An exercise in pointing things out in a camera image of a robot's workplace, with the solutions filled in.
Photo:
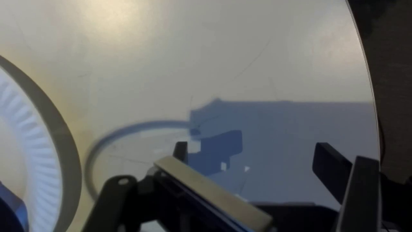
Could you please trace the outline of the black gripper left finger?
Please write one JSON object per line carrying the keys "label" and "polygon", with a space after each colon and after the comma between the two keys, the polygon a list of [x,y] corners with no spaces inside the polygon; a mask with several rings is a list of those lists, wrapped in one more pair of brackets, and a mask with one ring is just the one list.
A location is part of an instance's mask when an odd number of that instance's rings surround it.
{"label": "black gripper left finger", "polygon": [[142,180],[114,176],[105,183],[81,232],[141,232],[154,220],[168,232],[190,232],[184,195],[183,188],[160,170]]}

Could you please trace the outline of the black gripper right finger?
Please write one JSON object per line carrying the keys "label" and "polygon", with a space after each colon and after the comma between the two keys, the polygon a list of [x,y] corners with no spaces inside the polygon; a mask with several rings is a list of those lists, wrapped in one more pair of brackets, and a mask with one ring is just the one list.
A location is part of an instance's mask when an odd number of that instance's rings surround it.
{"label": "black gripper right finger", "polygon": [[312,170],[340,203],[335,232],[379,232],[381,197],[379,161],[349,161],[329,143],[317,143]]}

